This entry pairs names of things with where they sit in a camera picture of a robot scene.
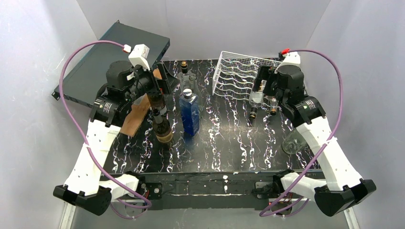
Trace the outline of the blue square glass bottle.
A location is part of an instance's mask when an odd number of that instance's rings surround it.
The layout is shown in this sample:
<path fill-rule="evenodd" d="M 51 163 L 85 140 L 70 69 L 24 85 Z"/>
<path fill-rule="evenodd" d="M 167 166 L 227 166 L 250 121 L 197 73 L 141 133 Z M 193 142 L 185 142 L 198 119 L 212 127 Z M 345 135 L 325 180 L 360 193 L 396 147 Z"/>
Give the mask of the blue square glass bottle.
<path fill-rule="evenodd" d="M 191 89 L 184 89 L 179 103 L 184 131 L 194 136 L 200 126 L 198 96 Z"/>

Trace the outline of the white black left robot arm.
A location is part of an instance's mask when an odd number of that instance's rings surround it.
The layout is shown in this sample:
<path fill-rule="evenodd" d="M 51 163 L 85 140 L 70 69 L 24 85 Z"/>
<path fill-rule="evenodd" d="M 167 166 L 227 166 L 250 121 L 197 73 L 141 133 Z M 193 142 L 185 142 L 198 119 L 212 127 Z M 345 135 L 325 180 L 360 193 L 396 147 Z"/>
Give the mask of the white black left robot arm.
<path fill-rule="evenodd" d="M 82 133 L 84 143 L 76 164 L 67 180 L 54 188 L 55 197 L 97 216 L 106 212 L 112 200 L 126 194 L 144 198 L 137 192 L 144 182 L 142 175 L 126 172 L 113 177 L 104 170 L 104 163 L 134 101 L 143 95 L 170 94 L 178 85 L 163 63 L 158 63 L 158 69 L 160 78 L 146 62 L 110 64 L 107 82 L 96 94 L 87 132 Z"/>

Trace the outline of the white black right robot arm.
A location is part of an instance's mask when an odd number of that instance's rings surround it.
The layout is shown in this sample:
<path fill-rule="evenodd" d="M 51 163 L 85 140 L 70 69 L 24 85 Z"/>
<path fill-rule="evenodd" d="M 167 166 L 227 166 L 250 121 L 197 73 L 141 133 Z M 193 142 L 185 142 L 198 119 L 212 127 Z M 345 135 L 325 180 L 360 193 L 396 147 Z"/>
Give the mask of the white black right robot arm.
<path fill-rule="evenodd" d="M 298 66 L 261 66 L 252 90 L 276 99 L 298 137 L 314 153 L 325 177 L 321 181 L 307 177 L 305 172 L 286 169 L 276 173 L 273 183 L 262 188 L 262 193 L 279 197 L 295 193 L 313 200 L 323 214 L 332 217 L 376 190 L 375 183 L 364 179 L 343 153 L 320 102 L 305 93 L 304 74 Z"/>

